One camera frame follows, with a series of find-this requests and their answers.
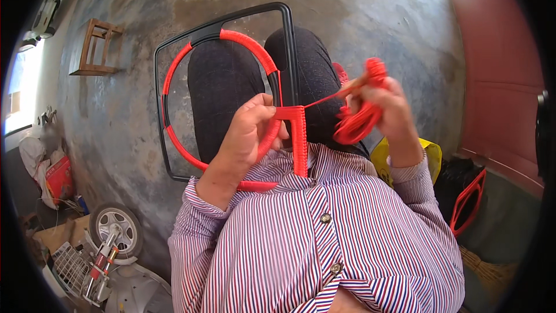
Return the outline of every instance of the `red door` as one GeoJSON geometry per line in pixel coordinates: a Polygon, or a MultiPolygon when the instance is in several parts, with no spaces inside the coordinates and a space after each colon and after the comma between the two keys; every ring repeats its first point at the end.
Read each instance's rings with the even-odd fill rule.
{"type": "Polygon", "coordinates": [[[536,196],[535,117],[543,76],[537,46],[516,0],[452,0],[467,65],[459,153],[536,196]]]}

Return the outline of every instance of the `window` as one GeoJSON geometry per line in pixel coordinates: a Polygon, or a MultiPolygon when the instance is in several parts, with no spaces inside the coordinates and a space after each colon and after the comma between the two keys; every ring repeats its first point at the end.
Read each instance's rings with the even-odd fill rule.
{"type": "Polygon", "coordinates": [[[41,40],[37,46],[16,55],[8,86],[4,134],[34,122],[43,45],[44,40],[41,40]]]}

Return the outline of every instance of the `shirt button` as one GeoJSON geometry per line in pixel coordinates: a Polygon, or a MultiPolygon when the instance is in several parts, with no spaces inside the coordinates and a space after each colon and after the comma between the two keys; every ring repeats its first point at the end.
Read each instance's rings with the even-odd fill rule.
{"type": "Polygon", "coordinates": [[[320,222],[322,223],[330,223],[330,220],[332,220],[332,217],[329,213],[324,213],[320,216],[320,222]]]}
{"type": "Polygon", "coordinates": [[[337,275],[338,273],[340,273],[341,270],[342,264],[340,262],[337,262],[330,267],[330,273],[332,273],[333,275],[337,275]]]}

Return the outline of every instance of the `striped shirt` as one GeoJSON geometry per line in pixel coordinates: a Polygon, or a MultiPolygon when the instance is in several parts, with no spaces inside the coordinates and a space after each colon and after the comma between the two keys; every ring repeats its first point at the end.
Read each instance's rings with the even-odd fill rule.
{"type": "Polygon", "coordinates": [[[187,185],[174,231],[175,312],[326,312],[338,286],[369,310],[455,312],[462,259],[434,197],[427,158],[390,168],[391,189],[365,157],[309,143],[309,177],[291,152],[269,151],[224,212],[187,185]]]}

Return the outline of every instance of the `broom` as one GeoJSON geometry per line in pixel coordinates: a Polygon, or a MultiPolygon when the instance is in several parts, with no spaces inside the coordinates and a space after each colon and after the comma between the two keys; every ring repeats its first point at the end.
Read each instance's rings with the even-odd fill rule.
{"type": "Polygon", "coordinates": [[[496,265],[482,261],[477,254],[465,247],[459,246],[459,251],[462,253],[463,264],[479,277],[481,283],[489,291],[491,300],[496,300],[510,283],[518,264],[496,265]]]}

